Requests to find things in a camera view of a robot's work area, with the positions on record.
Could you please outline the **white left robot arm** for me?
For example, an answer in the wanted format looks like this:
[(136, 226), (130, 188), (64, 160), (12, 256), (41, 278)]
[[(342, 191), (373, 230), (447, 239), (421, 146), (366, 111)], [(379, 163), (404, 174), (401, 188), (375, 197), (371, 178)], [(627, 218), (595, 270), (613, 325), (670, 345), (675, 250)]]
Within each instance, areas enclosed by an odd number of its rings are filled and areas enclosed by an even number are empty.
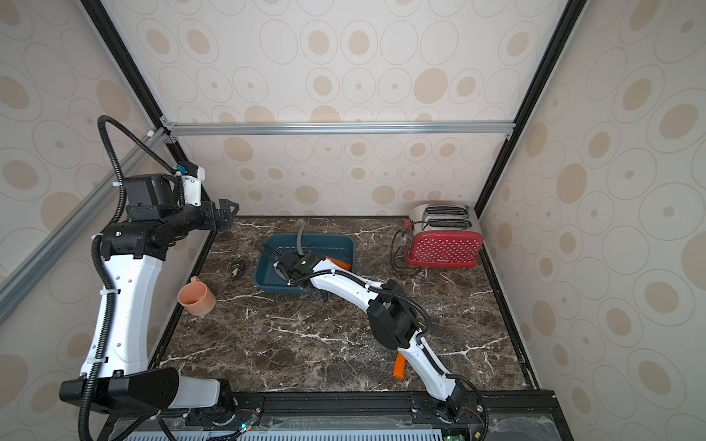
[[(126, 176), (108, 125), (134, 141), (165, 173)], [(60, 386), (61, 401), (78, 409), (77, 435), (91, 439), (92, 413), (133, 417), (119, 440), (170, 410), (235, 413), (235, 397), (223, 381), (185, 377), (172, 367), (153, 369), (147, 331), (169, 249), (193, 231), (229, 228), (239, 206), (231, 200), (204, 200), (203, 168), (190, 161), (169, 165), (117, 119), (100, 116), (97, 130), (117, 178), (119, 199), (110, 222), (91, 243), (91, 259), (102, 282), (93, 340), (78, 378)]]

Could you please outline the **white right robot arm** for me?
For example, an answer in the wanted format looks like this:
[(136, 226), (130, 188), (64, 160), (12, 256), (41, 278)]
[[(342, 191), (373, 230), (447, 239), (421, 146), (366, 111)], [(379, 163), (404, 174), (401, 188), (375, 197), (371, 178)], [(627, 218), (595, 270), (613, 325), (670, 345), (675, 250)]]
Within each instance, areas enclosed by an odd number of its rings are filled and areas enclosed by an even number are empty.
[(456, 422), (470, 412), (487, 428), (483, 395), (470, 380), (442, 364), (428, 343), (430, 316), (406, 296), (400, 284), (392, 279), (386, 283), (364, 279), (316, 251), (281, 251), (269, 244), (261, 244), (259, 251), (287, 286), (300, 288), (316, 300), (334, 295), (365, 312), (375, 340), (396, 351), (417, 373), (428, 395), (438, 402), (443, 421)]

